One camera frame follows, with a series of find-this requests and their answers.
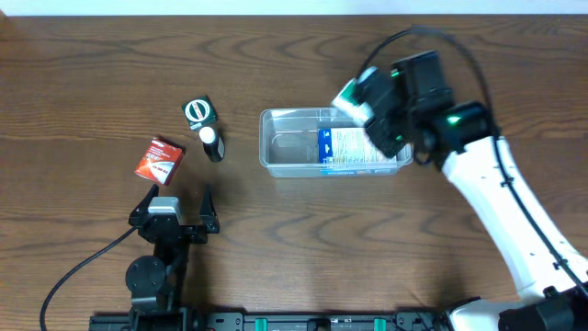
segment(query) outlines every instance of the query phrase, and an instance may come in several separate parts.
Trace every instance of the white bottle cap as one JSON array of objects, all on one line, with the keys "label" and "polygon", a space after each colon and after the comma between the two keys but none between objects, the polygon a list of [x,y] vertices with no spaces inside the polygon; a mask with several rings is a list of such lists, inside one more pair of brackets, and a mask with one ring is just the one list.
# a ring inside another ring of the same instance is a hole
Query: white bottle cap
[{"label": "white bottle cap", "polygon": [[211,127],[200,129],[198,135],[203,143],[214,143],[214,140],[217,139],[217,133]]}]

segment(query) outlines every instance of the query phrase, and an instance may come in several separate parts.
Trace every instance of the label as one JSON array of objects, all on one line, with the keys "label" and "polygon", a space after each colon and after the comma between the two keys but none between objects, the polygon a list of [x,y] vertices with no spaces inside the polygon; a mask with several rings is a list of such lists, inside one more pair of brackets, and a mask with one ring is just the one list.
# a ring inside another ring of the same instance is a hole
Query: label
[{"label": "label", "polygon": [[192,131],[197,131],[217,121],[214,107],[212,107],[212,103],[206,96],[198,97],[182,105],[182,111]]},{"label": "label", "polygon": [[163,161],[151,163],[150,170],[155,179],[164,184],[173,168],[173,162]]},{"label": "label", "polygon": [[362,128],[319,129],[319,160],[322,164],[393,162],[369,140]]},{"label": "label", "polygon": [[323,176],[363,176],[363,175],[385,175],[390,174],[392,169],[362,169],[362,170],[335,170],[335,169],[322,169],[321,175]]},{"label": "label", "polygon": [[219,155],[220,157],[224,157],[224,143],[221,137],[219,137]]}]

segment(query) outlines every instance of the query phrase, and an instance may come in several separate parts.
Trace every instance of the green led light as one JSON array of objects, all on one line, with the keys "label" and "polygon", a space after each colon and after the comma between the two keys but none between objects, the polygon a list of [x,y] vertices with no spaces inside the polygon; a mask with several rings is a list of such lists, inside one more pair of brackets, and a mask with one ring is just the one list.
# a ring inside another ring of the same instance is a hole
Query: green led light
[{"label": "green led light", "polygon": [[265,318],[255,318],[255,331],[267,331],[267,320]]},{"label": "green led light", "polygon": [[383,318],[374,318],[374,331],[386,331],[386,320]]},{"label": "green led light", "polygon": [[455,125],[457,122],[459,122],[459,120],[461,120],[461,117],[459,116],[449,116],[447,118],[447,121],[449,122],[449,124],[451,125]]}]

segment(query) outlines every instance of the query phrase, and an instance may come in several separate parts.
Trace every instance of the small box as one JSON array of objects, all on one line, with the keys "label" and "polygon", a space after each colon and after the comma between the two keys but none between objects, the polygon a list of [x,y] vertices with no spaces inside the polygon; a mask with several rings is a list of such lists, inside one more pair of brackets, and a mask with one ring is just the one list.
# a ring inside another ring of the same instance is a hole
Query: small box
[{"label": "small box", "polygon": [[167,185],[172,179],[177,166],[184,157],[184,151],[155,138],[139,162],[135,174],[156,183]]},{"label": "small box", "polygon": [[184,111],[187,124],[192,131],[198,131],[200,128],[209,126],[217,121],[217,113],[206,96],[197,97],[182,105],[182,111]]},{"label": "small box", "polygon": [[356,164],[394,162],[369,140],[363,128],[319,129],[319,163]]}]

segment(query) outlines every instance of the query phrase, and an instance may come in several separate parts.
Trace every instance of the transparent bin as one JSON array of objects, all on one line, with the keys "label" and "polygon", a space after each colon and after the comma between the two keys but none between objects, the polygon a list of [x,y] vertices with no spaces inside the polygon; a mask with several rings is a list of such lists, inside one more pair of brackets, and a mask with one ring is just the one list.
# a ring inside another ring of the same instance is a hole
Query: transparent bin
[{"label": "transparent bin", "polygon": [[318,130],[356,128],[336,108],[268,109],[259,121],[259,161],[273,177],[352,177],[394,175],[413,161],[405,146],[389,162],[321,164]]}]

